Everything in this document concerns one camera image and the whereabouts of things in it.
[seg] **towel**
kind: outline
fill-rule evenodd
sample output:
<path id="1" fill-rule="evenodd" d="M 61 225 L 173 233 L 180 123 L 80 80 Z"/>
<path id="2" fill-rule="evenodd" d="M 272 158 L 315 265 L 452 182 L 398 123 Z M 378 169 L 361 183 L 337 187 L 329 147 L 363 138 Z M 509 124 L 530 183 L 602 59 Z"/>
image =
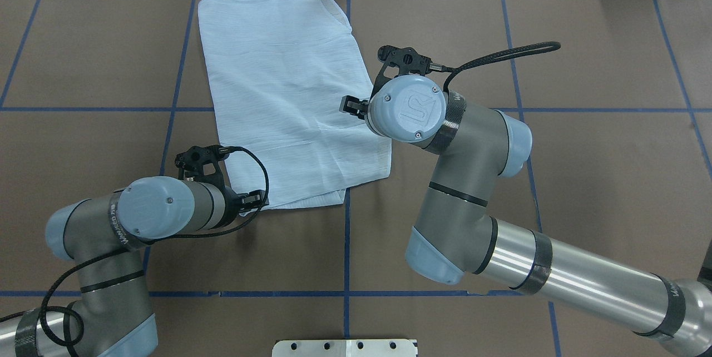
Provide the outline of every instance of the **towel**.
<path id="1" fill-rule="evenodd" d="M 389 175 L 390 139 L 338 111 L 372 84 L 334 0 L 201 0 L 198 22 L 220 142 L 263 162 L 267 209 L 340 204 Z M 250 157 L 225 162 L 236 192 L 264 189 Z"/>

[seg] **blue tape line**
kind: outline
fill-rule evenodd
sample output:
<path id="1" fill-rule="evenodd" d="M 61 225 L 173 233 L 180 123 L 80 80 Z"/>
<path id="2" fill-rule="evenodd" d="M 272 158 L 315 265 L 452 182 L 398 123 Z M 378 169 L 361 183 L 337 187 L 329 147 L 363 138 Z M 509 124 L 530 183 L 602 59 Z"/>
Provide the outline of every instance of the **blue tape line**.
<path id="1" fill-rule="evenodd" d="M 521 108 L 527 113 L 686 113 L 685 108 Z"/>
<path id="2" fill-rule="evenodd" d="M 221 297 L 343 297 L 340 290 L 304 291 L 221 291 Z"/>
<path id="3" fill-rule="evenodd" d="M 151 246 L 146 247 L 143 250 L 143 273 L 148 273 L 148 259 L 151 256 Z"/>
<path id="4" fill-rule="evenodd" d="M 44 290 L 5 290 L 0 297 L 43 297 Z M 56 291 L 58 297 L 79 297 L 79 291 Z M 513 290 L 491 290 L 486 294 L 470 293 L 466 290 L 297 290 L 297 291 L 150 291 L 151 297 L 235 297 L 235 298 L 270 298 L 270 297 L 517 297 L 522 296 Z"/>
<path id="5" fill-rule="evenodd" d="M 173 104 L 171 104 L 171 116 L 168 118 L 168 129 L 166 131 L 166 141 L 163 146 L 163 157 L 161 160 L 161 169 L 159 175 L 166 172 L 166 158 L 168 157 L 168 146 L 171 142 L 171 134 L 173 133 L 173 121 L 176 116 L 176 106 L 178 104 L 178 96 L 180 95 L 180 85 L 183 79 L 183 67 L 185 66 L 185 56 L 188 53 L 188 39 L 190 38 L 190 28 L 193 24 L 193 11 L 195 10 L 195 0 L 190 2 L 190 11 L 188 13 L 188 23 L 185 27 L 185 38 L 183 38 L 183 51 L 180 55 L 180 64 L 178 65 L 178 76 L 176 77 L 176 88 L 173 92 Z"/>
<path id="6" fill-rule="evenodd" d="M 351 0 L 346 0 L 346 19 L 351 22 Z"/>
<path id="7" fill-rule="evenodd" d="M 346 189 L 344 225 L 344 339 L 350 336 L 351 318 L 348 292 L 351 291 L 351 189 Z"/>
<path id="8" fill-rule="evenodd" d="M 512 48 L 512 33 L 509 27 L 509 17 L 507 15 L 507 2 L 502 0 L 502 15 L 504 16 L 504 28 L 507 35 L 507 45 Z M 514 59 L 510 60 L 510 66 L 512 68 L 512 79 L 514 81 L 514 94 L 517 98 L 517 109 L 519 113 L 519 120 L 524 121 L 524 106 L 522 104 L 522 95 L 519 89 L 519 77 L 517 75 L 517 66 L 514 63 Z M 534 210 L 536 211 L 536 225 L 539 232 L 544 232 L 541 223 L 541 210 L 539 209 L 539 197 L 536 192 L 536 183 L 534 182 L 534 169 L 532 167 L 531 156 L 527 160 L 527 173 L 529 174 L 529 188 L 532 193 L 532 198 L 534 199 Z M 553 304 L 549 303 L 549 320 L 551 322 L 551 332 L 554 341 L 554 349 L 557 350 L 557 357 L 561 357 L 561 346 L 559 342 L 559 332 L 556 324 L 556 313 L 553 309 Z"/>
<path id="9" fill-rule="evenodd" d="M 554 336 L 554 352 L 556 357 L 561 357 L 561 342 L 559 342 L 559 325 L 556 324 L 556 311 L 554 303 L 549 301 L 549 318 L 551 319 L 551 332 Z"/>
<path id="10" fill-rule="evenodd" d="M 12 61 L 12 66 L 10 67 L 10 73 L 7 75 L 7 81 L 5 81 L 5 87 L 3 88 L 2 95 L 0 96 L 0 108 L 5 104 L 5 98 L 7 98 L 7 92 L 10 91 L 10 83 L 12 82 L 12 77 L 15 75 L 15 69 L 17 68 L 17 63 L 20 62 L 20 56 L 22 55 L 22 50 L 25 48 L 25 41 L 27 41 L 27 36 L 30 33 L 30 28 L 32 27 L 32 22 L 35 20 L 35 15 L 37 15 L 37 10 L 40 7 L 40 0 L 35 0 L 35 6 L 32 8 L 32 13 L 30 13 L 30 18 L 27 21 L 27 26 L 25 27 L 25 33 L 22 33 L 22 40 L 20 40 L 20 45 L 17 48 L 17 53 L 15 53 L 15 59 Z"/>
<path id="11" fill-rule="evenodd" d="M 519 112 L 516 107 L 495 107 L 506 113 Z M 568 107 L 523 107 L 525 113 L 689 113 L 687 108 L 568 108 Z M 7 112 L 137 112 L 167 113 L 171 111 L 185 113 L 211 113 L 213 107 L 2 107 Z M 712 113 L 712 108 L 692 108 L 694 113 Z"/>
<path id="12" fill-rule="evenodd" d="M 150 297 L 212 297 L 220 296 L 219 291 L 149 291 Z"/>
<path id="13" fill-rule="evenodd" d="M 110 113 L 167 113 L 176 112 L 214 112 L 213 107 L 2 107 L 7 112 L 110 112 Z"/>
<path id="14" fill-rule="evenodd" d="M 665 23 L 663 23 L 663 17 L 660 13 L 660 7 L 658 5 L 658 0 L 653 0 L 653 6 L 655 7 L 655 14 L 658 17 L 658 23 L 660 24 L 660 32 L 663 34 L 663 40 L 665 41 L 665 46 L 668 49 L 670 55 L 670 61 L 672 62 L 672 67 L 675 70 L 675 76 L 677 76 L 677 82 L 680 85 L 680 91 L 682 91 L 682 97 L 685 99 L 685 106 L 687 106 L 687 111 L 690 114 L 690 119 L 692 120 L 692 126 L 695 129 L 695 136 L 697 137 L 697 143 L 699 143 L 700 150 L 702 151 L 702 157 L 707 166 L 707 173 L 712 180 L 712 164 L 710 164 L 710 157 L 707 154 L 707 147 L 705 147 L 705 142 L 702 139 L 702 134 L 700 132 L 700 127 L 697 125 L 697 118 L 695 118 L 695 113 L 692 109 L 692 103 L 690 102 L 690 97 L 687 94 L 687 89 L 685 88 L 685 82 L 682 80 L 682 74 L 680 73 L 680 68 L 677 65 L 677 59 L 675 58 L 675 53 L 672 51 L 672 46 L 670 45 L 670 40 L 667 35 L 667 30 L 665 29 Z"/>
<path id="15" fill-rule="evenodd" d="M 0 297 L 44 297 L 47 294 L 46 290 L 0 290 Z M 79 291 L 58 290 L 55 291 L 55 297 L 81 297 Z"/>

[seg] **black strap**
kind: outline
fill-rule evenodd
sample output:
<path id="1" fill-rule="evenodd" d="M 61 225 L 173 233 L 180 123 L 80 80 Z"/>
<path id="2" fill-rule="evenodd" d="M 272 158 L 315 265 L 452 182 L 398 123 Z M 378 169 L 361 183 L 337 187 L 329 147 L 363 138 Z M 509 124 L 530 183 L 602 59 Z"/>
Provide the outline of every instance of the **black strap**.
<path id="1" fill-rule="evenodd" d="M 524 282 L 517 287 L 509 289 L 516 290 L 521 294 L 536 294 L 544 287 L 549 274 L 551 274 L 551 261 L 554 257 L 554 252 L 551 246 L 551 239 L 543 233 L 534 232 L 534 261 L 532 269 L 524 278 Z"/>
<path id="2" fill-rule="evenodd" d="M 114 230 L 114 234 L 119 240 L 119 243 L 121 243 L 121 245 L 124 246 L 126 250 L 140 250 L 147 246 L 148 243 L 144 243 L 136 236 L 132 235 L 129 232 L 126 232 L 124 227 L 121 225 L 121 222 L 119 222 L 119 216 L 116 213 L 117 207 L 119 205 L 119 197 L 121 197 L 121 193 L 114 193 L 111 195 L 111 200 L 109 201 L 108 213 L 110 227 L 112 228 L 112 230 Z"/>
<path id="3" fill-rule="evenodd" d="M 494 217 L 490 217 L 492 219 L 492 236 L 490 236 L 490 245 L 487 248 L 487 254 L 485 254 L 485 259 L 483 259 L 482 264 L 480 264 L 479 268 L 477 271 L 474 271 L 473 274 L 481 274 L 482 271 L 487 268 L 487 264 L 489 264 L 489 261 L 492 259 L 492 253 L 494 253 L 494 248 L 497 243 L 497 236 L 499 235 L 499 225 L 497 225 L 497 220 L 494 219 Z"/>
<path id="4" fill-rule="evenodd" d="M 17 357 L 39 357 L 37 354 L 37 320 L 40 309 L 26 311 L 15 330 L 15 355 Z"/>
<path id="5" fill-rule="evenodd" d="M 685 295 L 675 282 L 669 281 L 657 274 L 653 275 L 657 276 L 663 282 L 668 294 L 668 308 L 665 312 L 665 318 L 663 318 L 663 321 L 656 329 L 650 332 L 641 334 L 640 332 L 634 331 L 633 333 L 656 341 L 666 341 L 674 337 L 675 332 L 680 329 L 682 322 L 685 320 Z"/>
<path id="6" fill-rule="evenodd" d="M 81 291 L 82 293 L 88 293 L 90 291 L 95 291 L 95 290 L 107 288 L 109 286 L 122 284 L 124 282 L 130 281 L 131 279 L 140 278 L 143 275 L 144 275 L 143 270 L 135 271 L 131 274 L 119 276 L 118 278 L 109 279 L 107 281 L 99 282 L 97 284 L 82 286 L 81 288 L 79 288 L 79 291 Z"/>
<path id="7" fill-rule="evenodd" d="M 458 191 L 458 190 L 452 189 L 452 188 L 450 188 L 450 187 L 443 186 L 443 185 L 441 185 L 441 184 L 439 184 L 439 183 L 430 182 L 430 186 L 429 186 L 429 187 L 430 187 L 431 189 L 437 190 L 438 192 L 443 192 L 443 193 L 445 193 L 446 195 L 450 195 L 450 196 L 453 196 L 453 197 L 457 197 L 458 199 L 465 200 L 466 202 L 471 202 L 471 203 L 474 203 L 474 204 L 476 204 L 476 205 L 481 205 L 482 207 L 487 207 L 487 200 L 483 200 L 483 199 L 481 199 L 481 198 L 479 198 L 479 197 L 475 197 L 475 196 L 472 196 L 472 195 L 468 195 L 467 193 L 463 193 L 463 192 L 460 192 L 460 191 Z"/>
<path id="8" fill-rule="evenodd" d="M 69 303 L 67 308 L 72 309 L 72 307 L 74 307 L 74 303 L 76 303 L 76 301 L 72 301 L 71 303 Z M 64 314 L 64 320 L 62 321 L 62 326 L 64 329 L 64 339 L 72 338 L 71 328 L 69 326 L 69 323 L 70 323 L 69 317 L 71 317 L 69 314 Z M 77 354 L 77 350 L 74 349 L 73 344 L 70 344 L 69 346 L 67 346 L 67 352 L 69 352 L 69 357 L 79 357 L 79 355 Z"/>
<path id="9" fill-rule="evenodd" d="M 465 109 L 467 109 L 465 97 L 455 91 L 451 91 L 448 96 L 447 109 L 445 110 L 445 121 L 443 121 L 435 137 L 433 137 L 433 141 L 423 150 L 437 155 L 445 152 L 445 149 L 450 146 L 450 142 L 455 139 L 458 129 L 460 129 Z"/>

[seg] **brown table surface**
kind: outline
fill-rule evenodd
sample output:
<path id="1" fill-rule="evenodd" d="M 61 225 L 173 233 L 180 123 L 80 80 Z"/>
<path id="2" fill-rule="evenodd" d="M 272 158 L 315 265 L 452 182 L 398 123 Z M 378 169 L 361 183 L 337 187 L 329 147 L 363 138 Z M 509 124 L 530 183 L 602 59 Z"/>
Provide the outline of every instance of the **brown table surface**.
<path id="1" fill-rule="evenodd" d="M 0 315 L 38 306 L 71 266 L 44 244 L 51 213 L 176 175 L 171 156 L 217 141 L 199 1 L 0 0 Z M 560 41 L 452 84 L 534 134 L 531 164 L 498 183 L 491 214 L 671 279 L 697 276 L 712 237 L 709 0 L 336 1 L 372 77 L 386 43 L 458 65 Z M 414 273 L 403 253 L 434 164 L 395 143 L 390 177 L 350 189 L 345 205 L 154 246 L 155 355 L 268 356 L 277 340 L 343 337 L 418 339 L 428 356 L 667 355 L 484 278 L 445 286 Z M 70 278 L 54 303 L 77 290 Z"/>

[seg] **cable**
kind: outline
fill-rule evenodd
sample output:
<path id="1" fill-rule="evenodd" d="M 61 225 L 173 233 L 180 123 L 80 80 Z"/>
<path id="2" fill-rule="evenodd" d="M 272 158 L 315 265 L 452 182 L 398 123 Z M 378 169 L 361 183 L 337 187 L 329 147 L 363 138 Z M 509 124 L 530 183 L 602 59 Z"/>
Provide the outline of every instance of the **cable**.
<path id="1" fill-rule="evenodd" d="M 267 197 L 269 197 L 269 177 L 267 176 L 267 168 L 265 168 L 264 164 L 262 164 L 262 161 L 260 161 L 256 155 L 252 154 L 252 152 L 250 150 L 247 150 L 244 147 L 228 147 L 228 148 L 230 149 L 230 152 L 236 152 L 236 151 L 244 152 L 245 154 L 252 157 L 252 159 L 255 160 L 255 162 L 257 162 L 257 165 L 259 165 L 260 168 L 262 168 L 262 173 L 265 176 L 265 197 L 264 197 L 264 199 L 267 200 L 268 199 Z M 163 238 L 162 240 L 166 240 L 166 239 L 202 239 L 202 238 L 206 238 L 206 237 L 216 237 L 216 236 L 228 235 L 229 233 L 241 230 L 242 228 L 249 225 L 250 222 L 254 221 L 255 217 L 257 217 L 257 214 L 259 214 L 260 211 L 262 211 L 262 207 L 264 207 L 264 206 L 265 205 L 263 203 L 262 205 L 257 207 L 257 210 L 252 214 L 251 217 L 247 218 L 247 220 L 245 222 L 242 222 L 241 224 L 237 225 L 234 228 L 224 230 L 221 232 L 202 233 L 202 234 L 198 234 L 198 235 L 173 235 L 173 236 Z"/>
<path id="2" fill-rule="evenodd" d="M 478 59 L 473 59 L 470 62 L 464 63 L 458 66 L 458 68 L 449 68 L 446 66 L 443 71 L 452 73 L 450 73 L 450 76 L 445 79 L 445 84 L 443 84 L 443 91 L 448 92 L 448 85 L 450 84 L 450 82 L 455 78 L 455 76 L 457 76 L 458 73 L 467 69 L 475 68 L 476 66 L 486 65 L 488 63 L 508 61 L 510 59 L 519 58 L 523 56 L 549 53 L 550 51 L 559 50 L 559 48 L 561 48 L 561 43 L 558 43 L 557 41 L 544 41 L 542 43 L 530 44 L 528 46 L 510 48 L 509 50 L 491 53 L 487 56 L 483 56 Z"/>
<path id="3" fill-rule="evenodd" d="M 47 293 L 45 294 L 44 298 L 42 299 L 42 303 L 40 305 L 40 312 L 39 312 L 39 320 L 40 324 L 42 326 L 42 331 L 44 334 L 54 343 L 58 344 L 59 346 L 63 347 L 71 347 L 76 344 L 78 344 L 81 340 L 82 337 L 84 337 L 84 320 L 82 320 L 82 317 L 79 315 L 78 312 L 74 311 L 73 309 L 69 309 L 67 307 L 61 307 L 61 306 L 48 306 L 49 304 L 49 299 L 52 297 L 54 292 L 57 290 L 57 288 L 64 282 L 65 279 L 67 279 L 71 274 L 75 273 L 76 271 L 79 271 L 82 268 L 86 268 L 87 266 L 90 266 L 91 264 L 97 263 L 101 261 L 102 259 L 107 259 L 112 256 L 120 255 L 122 253 L 126 253 L 128 250 L 125 249 L 119 249 L 119 250 L 114 250 L 112 252 L 106 253 L 104 255 L 100 255 L 97 257 L 94 257 L 92 259 L 89 259 L 87 261 L 84 261 L 83 263 L 74 266 L 74 268 L 69 269 L 66 271 L 62 276 L 57 279 L 54 284 L 49 288 Z M 47 312 L 48 311 L 55 311 L 58 313 L 62 314 L 67 314 L 69 316 L 72 316 L 76 321 L 77 321 L 77 328 L 78 328 L 78 334 L 77 337 L 74 339 L 61 339 L 61 337 L 58 337 L 54 332 L 52 332 L 52 329 L 49 327 L 49 323 L 47 322 Z M 23 312 L 18 312 L 15 314 L 10 314 L 8 316 L 4 316 L 0 318 L 0 322 L 5 322 L 9 321 L 11 319 L 18 318 L 20 316 L 23 316 L 25 314 L 25 311 Z"/>

